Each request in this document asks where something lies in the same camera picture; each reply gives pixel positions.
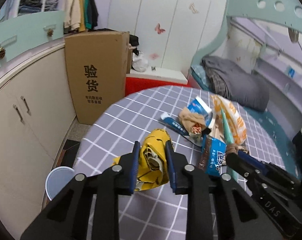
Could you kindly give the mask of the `teal stick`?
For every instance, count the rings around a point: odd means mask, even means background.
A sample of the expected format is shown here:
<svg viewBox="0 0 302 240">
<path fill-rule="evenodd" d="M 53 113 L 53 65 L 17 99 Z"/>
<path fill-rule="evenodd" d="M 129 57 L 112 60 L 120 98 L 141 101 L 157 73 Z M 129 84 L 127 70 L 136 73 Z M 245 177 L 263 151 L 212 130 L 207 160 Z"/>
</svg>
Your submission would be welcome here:
<svg viewBox="0 0 302 240">
<path fill-rule="evenodd" d="M 231 129 L 228 125 L 228 121 L 227 121 L 225 112 L 223 111 L 223 108 L 221 108 L 221 116 L 222 116 L 222 124 L 223 124 L 223 136 L 224 136 L 226 145 L 229 146 L 231 144 L 234 144 L 234 139 L 233 139 Z M 226 170 L 227 170 L 227 173 L 235 181 L 238 181 L 238 174 L 233 169 L 231 169 L 230 167 L 227 167 Z"/>
</svg>

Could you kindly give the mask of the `blue snack wrapper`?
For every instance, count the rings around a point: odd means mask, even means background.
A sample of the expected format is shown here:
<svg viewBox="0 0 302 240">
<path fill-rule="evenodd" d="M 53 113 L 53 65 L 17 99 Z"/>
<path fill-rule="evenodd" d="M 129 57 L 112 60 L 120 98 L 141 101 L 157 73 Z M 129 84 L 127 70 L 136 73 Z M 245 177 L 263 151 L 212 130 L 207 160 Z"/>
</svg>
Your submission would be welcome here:
<svg viewBox="0 0 302 240">
<path fill-rule="evenodd" d="M 202 155 L 198 168 L 210 176 L 219 177 L 225 151 L 224 142 L 206 135 L 202 142 Z"/>
</svg>

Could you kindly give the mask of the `white orange plastic bag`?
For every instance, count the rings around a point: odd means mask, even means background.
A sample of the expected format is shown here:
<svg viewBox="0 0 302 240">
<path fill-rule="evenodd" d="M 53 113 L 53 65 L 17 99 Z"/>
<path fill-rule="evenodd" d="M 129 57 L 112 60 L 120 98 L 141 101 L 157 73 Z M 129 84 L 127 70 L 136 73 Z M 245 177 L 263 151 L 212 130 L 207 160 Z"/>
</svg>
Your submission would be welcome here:
<svg viewBox="0 0 302 240">
<path fill-rule="evenodd" d="M 242 145 L 245 142 L 247 129 L 244 119 L 239 114 L 235 105 L 226 98 L 220 95 L 210 96 L 213 102 L 214 112 L 217 116 L 222 119 L 221 110 L 225 113 L 226 120 L 228 122 L 229 128 L 232 132 L 234 142 L 238 145 Z"/>
</svg>

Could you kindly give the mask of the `beige stocking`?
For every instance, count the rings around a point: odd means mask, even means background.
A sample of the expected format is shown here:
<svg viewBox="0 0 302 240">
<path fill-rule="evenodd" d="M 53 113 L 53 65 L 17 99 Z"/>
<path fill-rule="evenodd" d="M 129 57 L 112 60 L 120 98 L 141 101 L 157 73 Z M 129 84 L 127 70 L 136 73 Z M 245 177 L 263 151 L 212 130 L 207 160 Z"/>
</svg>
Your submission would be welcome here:
<svg viewBox="0 0 302 240">
<path fill-rule="evenodd" d="M 199 140 L 203 135 L 210 134 L 212 131 L 206 125 L 203 115 L 191 113 L 187 107 L 184 107 L 182 111 L 180 111 L 178 118 L 188 135 L 195 140 Z"/>
</svg>

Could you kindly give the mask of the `blue toothpaste tube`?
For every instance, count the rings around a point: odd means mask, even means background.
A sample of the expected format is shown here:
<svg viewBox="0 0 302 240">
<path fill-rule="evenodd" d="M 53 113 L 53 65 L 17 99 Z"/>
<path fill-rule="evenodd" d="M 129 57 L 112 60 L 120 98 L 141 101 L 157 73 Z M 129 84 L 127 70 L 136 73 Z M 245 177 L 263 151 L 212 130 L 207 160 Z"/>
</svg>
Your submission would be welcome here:
<svg viewBox="0 0 302 240">
<path fill-rule="evenodd" d="M 164 112 L 161 114 L 161 120 L 172 130 L 176 131 L 180 135 L 188 136 L 187 130 L 180 125 L 175 119 L 173 119 L 168 113 Z"/>
</svg>

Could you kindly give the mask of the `blue white toothpaste box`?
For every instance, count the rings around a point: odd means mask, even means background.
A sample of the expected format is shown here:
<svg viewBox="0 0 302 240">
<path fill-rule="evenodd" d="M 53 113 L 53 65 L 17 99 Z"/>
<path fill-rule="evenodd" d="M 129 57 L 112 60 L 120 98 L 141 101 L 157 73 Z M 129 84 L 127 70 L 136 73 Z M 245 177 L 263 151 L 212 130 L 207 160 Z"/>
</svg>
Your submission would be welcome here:
<svg viewBox="0 0 302 240">
<path fill-rule="evenodd" d="M 187 108 L 191 111 L 191 113 L 199 113 L 204 116 L 206 125 L 209 127 L 210 122 L 213 118 L 212 109 L 202 100 L 201 97 L 196 96 L 193 99 Z"/>
</svg>

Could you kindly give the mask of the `grey checked tablecloth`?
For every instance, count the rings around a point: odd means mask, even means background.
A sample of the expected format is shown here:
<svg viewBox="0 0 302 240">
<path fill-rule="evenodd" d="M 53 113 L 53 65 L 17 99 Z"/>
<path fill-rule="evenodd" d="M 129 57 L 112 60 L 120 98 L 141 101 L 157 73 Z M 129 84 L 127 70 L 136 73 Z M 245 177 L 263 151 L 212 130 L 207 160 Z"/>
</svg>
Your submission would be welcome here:
<svg viewBox="0 0 302 240">
<path fill-rule="evenodd" d="M 88 239 L 282 239 L 281 210 L 260 168 L 227 161 L 257 194 L 248 194 L 222 166 L 225 146 L 212 142 L 207 168 L 201 146 L 164 126 L 208 93 L 162 86 L 112 104 L 82 139 L 75 172 L 99 179 L 91 196 Z"/>
</svg>

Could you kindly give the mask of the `teal bed sheet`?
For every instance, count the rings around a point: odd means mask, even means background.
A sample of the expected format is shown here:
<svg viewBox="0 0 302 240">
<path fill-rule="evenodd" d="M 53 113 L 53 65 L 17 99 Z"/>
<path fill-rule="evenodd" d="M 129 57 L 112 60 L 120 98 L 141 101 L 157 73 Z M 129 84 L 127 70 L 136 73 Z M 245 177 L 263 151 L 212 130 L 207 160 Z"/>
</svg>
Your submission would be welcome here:
<svg viewBox="0 0 302 240">
<path fill-rule="evenodd" d="M 256 111 L 227 98 L 223 98 L 223 101 L 226 105 L 232 104 L 241 116 L 246 128 L 245 139 L 241 143 L 251 156 L 278 164 L 298 179 L 302 178 L 295 146 L 269 111 Z"/>
</svg>

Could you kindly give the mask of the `red box with white lid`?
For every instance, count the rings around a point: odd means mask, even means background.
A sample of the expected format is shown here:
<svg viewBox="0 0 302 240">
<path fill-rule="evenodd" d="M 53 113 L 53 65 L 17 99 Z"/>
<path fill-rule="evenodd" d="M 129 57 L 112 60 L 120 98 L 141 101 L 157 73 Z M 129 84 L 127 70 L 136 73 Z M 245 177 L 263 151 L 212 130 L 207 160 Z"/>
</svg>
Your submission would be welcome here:
<svg viewBox="0 0 302 240">
<path fill-rule="evenodd" d="M 131 69 L 126 77 L 125 95 L 128 96 L 141 90 L 167 85 L 191 87 L 182 72 L 177 70 L 148 67 L 145 72 L 137 72 Z"/>
</svg>

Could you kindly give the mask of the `tall cardboard box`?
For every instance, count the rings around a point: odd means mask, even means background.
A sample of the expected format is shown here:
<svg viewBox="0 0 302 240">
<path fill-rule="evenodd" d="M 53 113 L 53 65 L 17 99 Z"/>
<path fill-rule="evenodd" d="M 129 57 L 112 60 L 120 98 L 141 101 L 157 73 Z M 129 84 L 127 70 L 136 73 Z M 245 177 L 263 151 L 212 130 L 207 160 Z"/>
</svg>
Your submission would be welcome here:
<svg viewBox="0 0 302 240">
<path fill-rule="evenodd" d="M 69 88 L 79 123 L 93 125 L 125 96 L 129 33 L 96 31 L 65 38 Z"/>
</svg>

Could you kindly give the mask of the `pine cone ornament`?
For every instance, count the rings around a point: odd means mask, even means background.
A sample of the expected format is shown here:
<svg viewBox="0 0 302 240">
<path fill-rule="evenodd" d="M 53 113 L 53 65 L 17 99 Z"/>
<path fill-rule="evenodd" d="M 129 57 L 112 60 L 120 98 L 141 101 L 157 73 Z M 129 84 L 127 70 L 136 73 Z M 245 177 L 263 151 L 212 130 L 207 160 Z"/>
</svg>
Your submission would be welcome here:
<svg viewBox="0 0 302 240">
<path fill-rule="evenodd" d="M 3 59 L 6 55 L 6 50 L 5 48 L 0 48 L 0 60 Z"/>
<path fill-rule="evenodd" d="M 48 31 L 47 31 L 47 36 L 48 36 L 48 37 L 52 37 L 52 36 L 53 36 L 53 32 L 54 32 L 53 29 L 48 29 Z"/>
</svg>

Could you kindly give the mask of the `pink butterfly sticker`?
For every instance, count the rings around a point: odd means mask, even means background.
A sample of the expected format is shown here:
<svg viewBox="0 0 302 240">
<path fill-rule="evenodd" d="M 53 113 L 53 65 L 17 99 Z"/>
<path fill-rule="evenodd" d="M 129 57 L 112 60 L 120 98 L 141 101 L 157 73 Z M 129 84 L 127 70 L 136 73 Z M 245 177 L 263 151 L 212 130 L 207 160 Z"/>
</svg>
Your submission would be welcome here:
<svg viewBox="0 0 302 240">
<path fill-rule="evenodd" d="M 155 31 L 158 35 L 161 35 L 166 32 L 165 29 L 161 28 L 161 25 L 158 23 L 155 27 Z"/>
</svg>

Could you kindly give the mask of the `teal drawer stair unit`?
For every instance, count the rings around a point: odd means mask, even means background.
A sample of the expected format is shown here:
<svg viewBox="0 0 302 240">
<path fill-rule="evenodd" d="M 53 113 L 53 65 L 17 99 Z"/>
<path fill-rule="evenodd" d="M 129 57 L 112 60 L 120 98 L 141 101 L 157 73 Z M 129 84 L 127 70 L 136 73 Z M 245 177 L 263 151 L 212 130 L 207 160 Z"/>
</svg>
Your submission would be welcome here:
<svg viewBox="0 0 302 240">
<path fill-rule="evenodd" d="M 0 67 L 29 49 L 62 38 L 64 34 L 63 11 L 47 11 L 27 14 L 0 23 L 0 48 L 6 55 L 0 60 Z M 53 36 L 48 37 L 48 29 Z"/>
</svg>

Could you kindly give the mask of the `white wardrobe doors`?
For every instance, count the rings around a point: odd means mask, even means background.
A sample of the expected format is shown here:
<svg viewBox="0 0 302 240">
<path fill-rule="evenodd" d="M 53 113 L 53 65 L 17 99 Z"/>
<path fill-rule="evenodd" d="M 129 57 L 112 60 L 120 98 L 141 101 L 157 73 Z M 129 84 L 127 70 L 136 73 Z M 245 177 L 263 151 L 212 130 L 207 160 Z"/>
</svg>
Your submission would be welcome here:
<svg viewBox="0 0 302 240">
<path fill-rule="evenodd" d="M 108 28 L 139 37 L 156 68 L 187 74 L 197 50 L 219 31 L 226 0 L 111 0 Z M 158 35 L 157 24 L 166 32 Z"/>
</svg>

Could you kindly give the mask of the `hanging clothes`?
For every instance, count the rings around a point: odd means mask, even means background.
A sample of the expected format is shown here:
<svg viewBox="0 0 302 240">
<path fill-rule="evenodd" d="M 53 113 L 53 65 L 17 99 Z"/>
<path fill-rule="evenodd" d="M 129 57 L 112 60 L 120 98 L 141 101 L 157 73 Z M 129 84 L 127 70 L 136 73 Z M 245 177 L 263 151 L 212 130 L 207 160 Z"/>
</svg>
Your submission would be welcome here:
<svg viewBox="0 0 302 240">
<path fill-rule="evenodd" d="M 98 26 L 95 0 L 65 0 L 64 33 L 94 31 Z"/>
</svg>

